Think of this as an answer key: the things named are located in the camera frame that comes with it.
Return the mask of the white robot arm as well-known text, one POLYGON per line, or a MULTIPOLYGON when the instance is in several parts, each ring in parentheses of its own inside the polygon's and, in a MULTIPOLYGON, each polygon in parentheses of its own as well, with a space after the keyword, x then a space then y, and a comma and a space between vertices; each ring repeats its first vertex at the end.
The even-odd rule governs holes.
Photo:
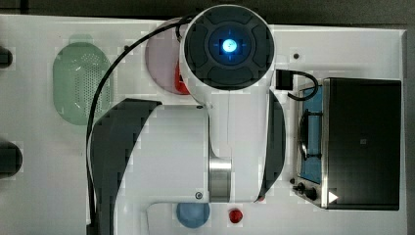
POLYGON ((99 235, 150 235, 159 203, 249 203, 282 169, 281 105, 271 91, 276 45, 266 21, 237 5, 189 22, 179 69, 194 102, 125 99, 88 130, 99 235))

